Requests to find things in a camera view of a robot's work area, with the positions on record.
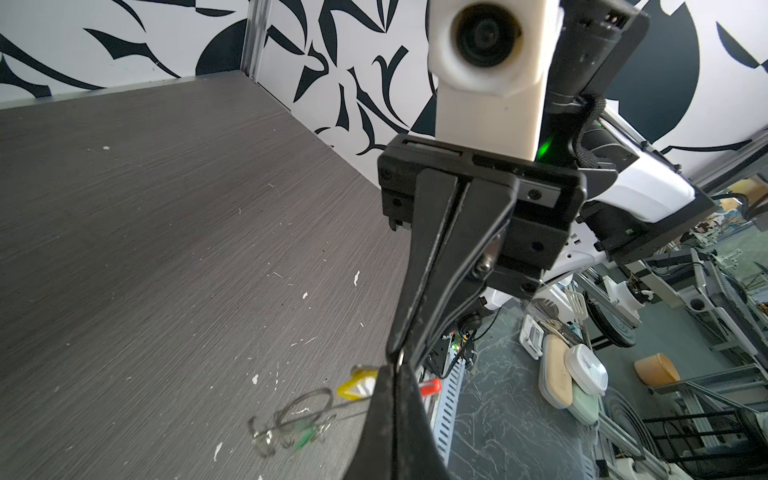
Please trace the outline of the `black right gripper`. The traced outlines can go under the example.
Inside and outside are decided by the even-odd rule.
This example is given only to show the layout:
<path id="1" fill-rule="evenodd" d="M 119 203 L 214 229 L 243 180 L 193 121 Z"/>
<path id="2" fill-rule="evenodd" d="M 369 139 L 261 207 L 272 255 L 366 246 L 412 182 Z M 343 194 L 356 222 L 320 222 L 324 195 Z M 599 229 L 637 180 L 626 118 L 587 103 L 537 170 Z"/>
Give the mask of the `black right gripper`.
<path id="1" fill-rule="evenodd" d="M 386 354 L 412 369 L 463 281 L 532 296 L 586 199 L 575 170 L 415 136 L 393 139 L 377 168 L 384 215 L 411 229 Z"/>

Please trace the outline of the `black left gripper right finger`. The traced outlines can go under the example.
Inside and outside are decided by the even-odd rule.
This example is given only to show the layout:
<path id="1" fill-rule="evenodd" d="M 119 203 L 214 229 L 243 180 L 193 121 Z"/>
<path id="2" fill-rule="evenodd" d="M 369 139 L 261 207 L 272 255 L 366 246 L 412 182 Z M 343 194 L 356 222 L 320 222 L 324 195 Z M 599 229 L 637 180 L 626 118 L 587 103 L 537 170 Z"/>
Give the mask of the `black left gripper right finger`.
<path id="1" fill-rule="evenodd" d="M 416 377 L 402 364 L 395 377 L 395 479 L 449 479 L 434 441 Z"/>

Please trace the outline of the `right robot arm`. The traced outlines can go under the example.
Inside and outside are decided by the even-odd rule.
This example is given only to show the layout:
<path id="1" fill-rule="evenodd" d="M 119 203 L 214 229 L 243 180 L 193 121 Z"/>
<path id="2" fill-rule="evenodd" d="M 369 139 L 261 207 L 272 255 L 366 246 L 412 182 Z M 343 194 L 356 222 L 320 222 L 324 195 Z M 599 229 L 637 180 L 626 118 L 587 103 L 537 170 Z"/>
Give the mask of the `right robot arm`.
<path id="1" fill-rule="evenodd" d="M 529 298 L 605 260 L 651 256 L 713 210 L 680 169 L 608 110 L 604 91 L 649 16 L 627 1 L 434 1 L 432 139 L 378 159 L 382 207 L 411 231 L 386 344 L 416 368 L 501 292 Z"/>

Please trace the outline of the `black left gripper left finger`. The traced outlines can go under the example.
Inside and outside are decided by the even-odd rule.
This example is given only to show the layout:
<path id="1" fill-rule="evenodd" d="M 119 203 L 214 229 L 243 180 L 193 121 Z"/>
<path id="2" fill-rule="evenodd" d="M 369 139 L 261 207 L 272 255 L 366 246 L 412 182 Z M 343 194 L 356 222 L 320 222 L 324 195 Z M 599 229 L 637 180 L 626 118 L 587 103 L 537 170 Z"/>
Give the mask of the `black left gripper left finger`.
<path id="1" fill-rule="evenodd" d="M 344 480 L 392 479 L 395 471 L 394 368 L 378 371 L 360 440 Z"/>

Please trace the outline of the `green key tag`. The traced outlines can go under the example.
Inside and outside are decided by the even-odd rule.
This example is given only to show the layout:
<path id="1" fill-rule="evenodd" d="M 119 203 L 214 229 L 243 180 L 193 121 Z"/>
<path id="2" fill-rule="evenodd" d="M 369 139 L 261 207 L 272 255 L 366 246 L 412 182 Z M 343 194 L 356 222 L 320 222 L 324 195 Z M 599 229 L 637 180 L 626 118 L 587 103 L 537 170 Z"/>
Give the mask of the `green key tag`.
<path id="1" fill-rule="evenodd" d="M 296 444 L 294 445 L 294 450 L 295 451 L 299 451 L 300 449 L 302 449 L 306 445 L 308 445 L 311 442 L 313 442 L 315 440 L 315 438 L 317 437 L 318 433 L 319 433 L 319 428 L 318 427 L 313 426 L 313 427 L 308 428 L 302 434 L 302 436 L 299 438 L 299 440 L 296 442 Z"/>

